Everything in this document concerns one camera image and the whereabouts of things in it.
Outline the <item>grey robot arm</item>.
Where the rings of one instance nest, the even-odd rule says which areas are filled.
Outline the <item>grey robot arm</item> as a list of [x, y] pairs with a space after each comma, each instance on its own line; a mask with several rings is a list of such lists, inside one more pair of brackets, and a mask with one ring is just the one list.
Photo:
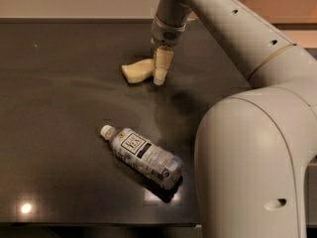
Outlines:
[[153, 39], [174, 46], [195, 13], [251, 90], [203, 116], [194, 167], [204, 238], [306, 238], [317, 151], [316, 60], [238, 0], [160, 0]]

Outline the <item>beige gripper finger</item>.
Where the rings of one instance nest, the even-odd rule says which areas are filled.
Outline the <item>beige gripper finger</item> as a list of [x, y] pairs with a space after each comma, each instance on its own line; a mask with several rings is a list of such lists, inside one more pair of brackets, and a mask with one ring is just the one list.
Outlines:
[[169, 46], [160, 46], [155, 52], [154, 84], [163, 85], [167, 71], [173, 58], [173, 50]]

